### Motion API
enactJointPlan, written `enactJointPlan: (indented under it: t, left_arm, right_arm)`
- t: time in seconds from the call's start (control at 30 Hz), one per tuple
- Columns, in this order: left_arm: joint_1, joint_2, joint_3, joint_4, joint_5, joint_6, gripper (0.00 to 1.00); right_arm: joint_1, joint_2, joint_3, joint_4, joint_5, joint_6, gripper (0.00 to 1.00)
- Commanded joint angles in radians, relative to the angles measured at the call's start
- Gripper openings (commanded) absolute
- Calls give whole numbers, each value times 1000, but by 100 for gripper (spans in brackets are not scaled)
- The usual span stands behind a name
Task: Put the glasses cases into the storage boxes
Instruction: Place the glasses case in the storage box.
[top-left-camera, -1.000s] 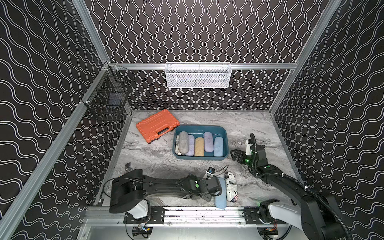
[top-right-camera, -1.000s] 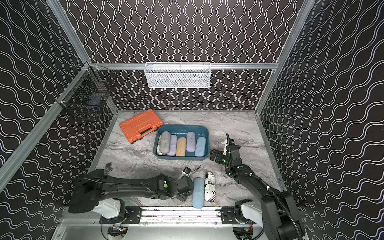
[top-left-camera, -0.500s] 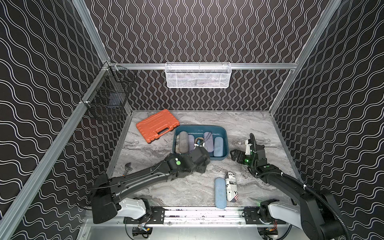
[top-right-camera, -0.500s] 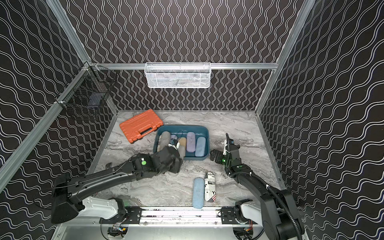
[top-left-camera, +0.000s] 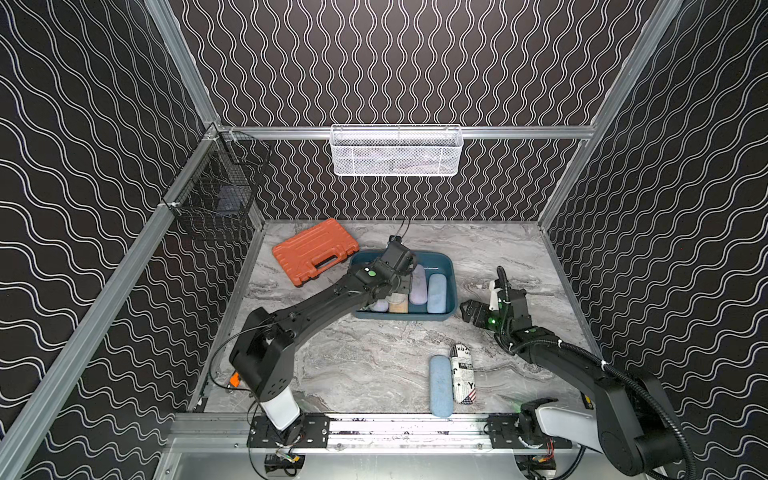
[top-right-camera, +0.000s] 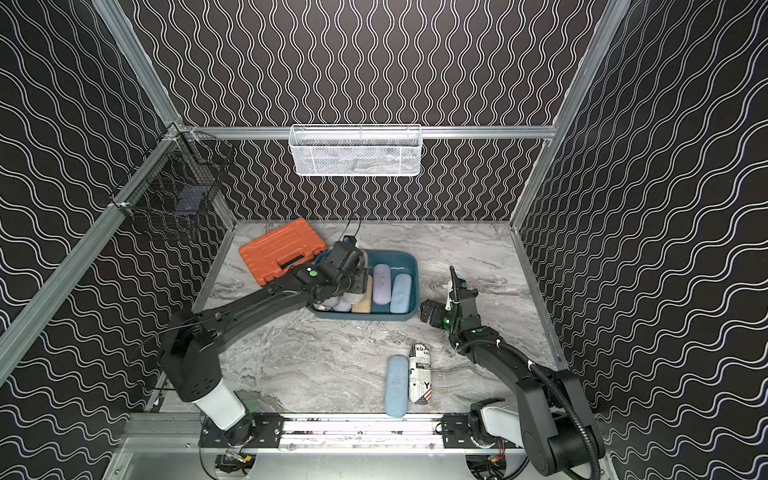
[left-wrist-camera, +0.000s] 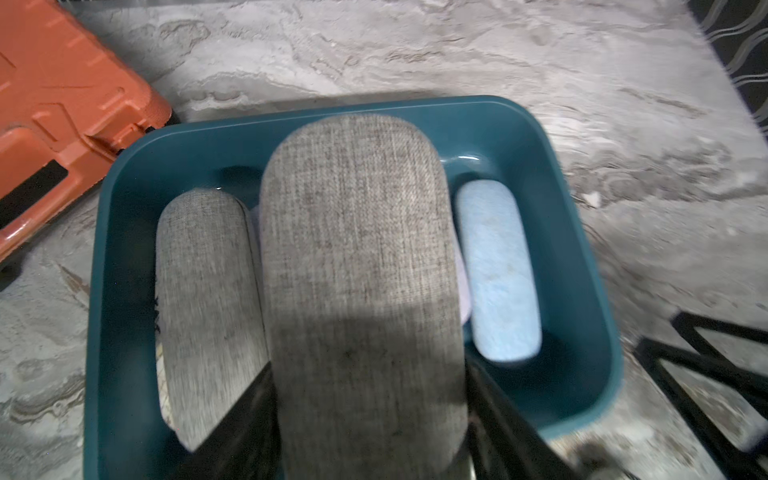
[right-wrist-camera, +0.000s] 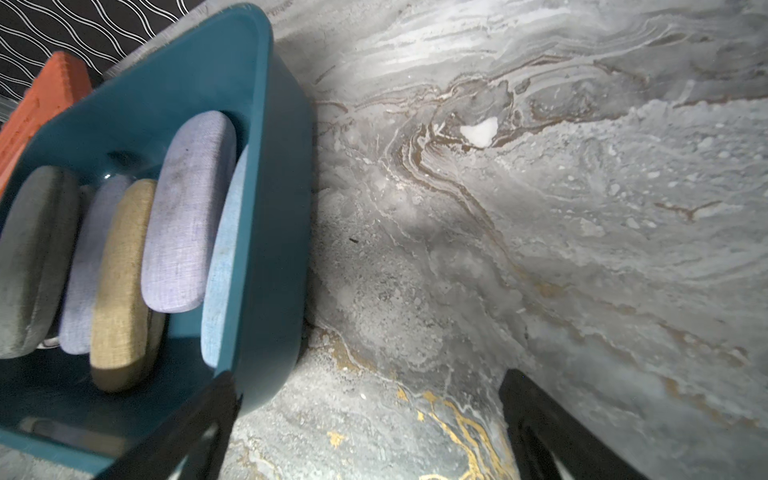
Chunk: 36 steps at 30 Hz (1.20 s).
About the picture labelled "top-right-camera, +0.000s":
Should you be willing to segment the purple glasses case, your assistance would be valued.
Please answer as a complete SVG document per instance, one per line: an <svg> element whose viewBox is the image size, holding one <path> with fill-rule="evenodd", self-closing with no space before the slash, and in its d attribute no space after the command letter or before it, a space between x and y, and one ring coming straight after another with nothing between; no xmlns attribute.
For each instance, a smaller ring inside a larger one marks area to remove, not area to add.
<svg viewBox="0 0 768 480"><path fill-rule="evenodd" d="M376 305L387 305L392 298L392 274L389 265L376 264L373 267L372 301Z"/></svg>

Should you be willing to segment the tan fabric glasses case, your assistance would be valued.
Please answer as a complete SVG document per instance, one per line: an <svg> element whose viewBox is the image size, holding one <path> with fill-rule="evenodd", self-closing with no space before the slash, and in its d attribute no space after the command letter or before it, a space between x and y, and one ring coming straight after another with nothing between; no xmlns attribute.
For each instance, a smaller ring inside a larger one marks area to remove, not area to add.
<svg viewBox="0 0 768 480"><path fill-rule="evenodd" d="M352 306L352 313L370 314L372 310L372 290L366 291L363 299Z"/></svg>

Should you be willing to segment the light blue glasses case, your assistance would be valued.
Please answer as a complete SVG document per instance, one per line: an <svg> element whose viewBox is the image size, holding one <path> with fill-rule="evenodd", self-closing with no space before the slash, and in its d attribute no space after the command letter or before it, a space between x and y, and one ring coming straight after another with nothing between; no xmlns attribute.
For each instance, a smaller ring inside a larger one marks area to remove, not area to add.
<svg viewBox="0 0 768 480"><path fill-rule="evenodd" d="M407 273L395 276L391 291L390 313L405 314L410 311L412 277Z"/></svg>

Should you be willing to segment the lavender glasses case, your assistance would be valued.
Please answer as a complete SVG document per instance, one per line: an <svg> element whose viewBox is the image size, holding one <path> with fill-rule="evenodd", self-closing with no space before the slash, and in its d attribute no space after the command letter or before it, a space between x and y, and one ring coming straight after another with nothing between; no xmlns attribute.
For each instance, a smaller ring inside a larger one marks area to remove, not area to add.
<svg viewBox="0 0 768 480"><path fill-rule="evenodd" d="M348 313L352 310L352 305L344 297L341 297L332 310L334 312Z"/></svg>

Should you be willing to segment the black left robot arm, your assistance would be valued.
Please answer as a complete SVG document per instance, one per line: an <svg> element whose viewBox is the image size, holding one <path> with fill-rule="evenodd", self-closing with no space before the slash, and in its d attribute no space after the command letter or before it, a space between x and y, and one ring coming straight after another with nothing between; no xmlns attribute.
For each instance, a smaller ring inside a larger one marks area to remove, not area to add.
<svg viewBox="0 0 768 480"><path fill-rule="evenodd" d="M220 307L174 314L159 335L159 365L178 397L219 430L242 429L249 413L223 380L220 354L283 315L347 293L361 294L366 284L363 250L337 241L323 258L291 266L254 293Z"/></svg>

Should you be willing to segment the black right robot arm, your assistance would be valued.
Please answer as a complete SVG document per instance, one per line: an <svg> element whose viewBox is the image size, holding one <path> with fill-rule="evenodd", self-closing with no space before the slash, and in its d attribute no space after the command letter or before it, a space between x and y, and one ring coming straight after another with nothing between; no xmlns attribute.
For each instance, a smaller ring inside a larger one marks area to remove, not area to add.
<svg viewBox="0 0 768 480"><path fill-rule="evenodd" d="M514 393L519 438L513 443L525 450L540 474L580 479L574 468L587 465L589 477L599 479L605 446L580 381L567 369L554 371L534 362L484 325L477 295L474 289L455 287L443 302L425 300L420 320L446 331L457 354L488 370Z"/></svg>

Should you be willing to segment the newspaper print glasses case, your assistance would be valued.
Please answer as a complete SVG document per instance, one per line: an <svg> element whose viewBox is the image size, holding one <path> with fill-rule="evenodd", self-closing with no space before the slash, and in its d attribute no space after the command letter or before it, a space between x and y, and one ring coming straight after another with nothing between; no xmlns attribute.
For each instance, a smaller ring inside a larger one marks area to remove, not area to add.
<svg viewBox="0 0 768 480"><path fill-rule="evenodd" d="M427 405L432 398L432 370L429 348L416 343L409 353L409 400L418 405Z"/></svg>

